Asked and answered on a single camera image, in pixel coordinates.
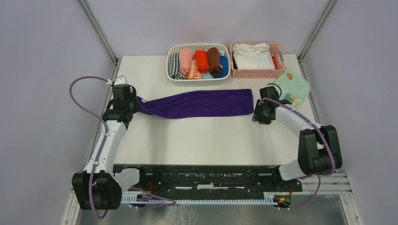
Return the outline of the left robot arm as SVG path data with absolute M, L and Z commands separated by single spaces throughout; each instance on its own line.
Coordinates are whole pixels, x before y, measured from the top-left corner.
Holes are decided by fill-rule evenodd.
M 118 209 L 122 195 L 131 187 L 146 188 L 148 179 L 139 169 L 124 169 L 113 175 L 115 158 L 133 114 L 141 108 L 136 90 L 127 83 L 113 84 L 113 98 L 101 117 L 102 137 L 97 142 L 92 158 L 82 172 L 72 177 L 72 187 L 83 210 Z

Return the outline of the purple towel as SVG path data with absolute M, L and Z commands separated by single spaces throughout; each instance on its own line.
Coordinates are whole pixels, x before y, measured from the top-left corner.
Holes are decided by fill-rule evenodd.
M 198 90 L 150 101 L 137 99 L 141 113 L 166 119 L 233 117 L 254 112 L 251 89 Z

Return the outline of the pink towel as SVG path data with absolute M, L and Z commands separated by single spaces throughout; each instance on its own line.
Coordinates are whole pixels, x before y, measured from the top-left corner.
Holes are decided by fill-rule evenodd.
M 179 51 L 179 70 L 183 75 L 187 75 L 191 68 L 193 59 L 193 50 L 189 48 L 185 48 Z

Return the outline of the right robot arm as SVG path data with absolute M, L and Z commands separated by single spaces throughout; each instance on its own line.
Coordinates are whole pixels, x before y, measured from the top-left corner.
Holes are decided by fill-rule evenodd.
M 285 125 L 298 138 L 297 158 L 276 167 L 271 186 L 276 191 L 284 191 L 290 180 L 304 179 L 312 175 L 331 175 L 343 165 L 337 129 L 312 122 L 296 110 L 286 99 L 279 99 L 275 87 L 260 89 L 253 122 L 269 125 L 278 121 Z

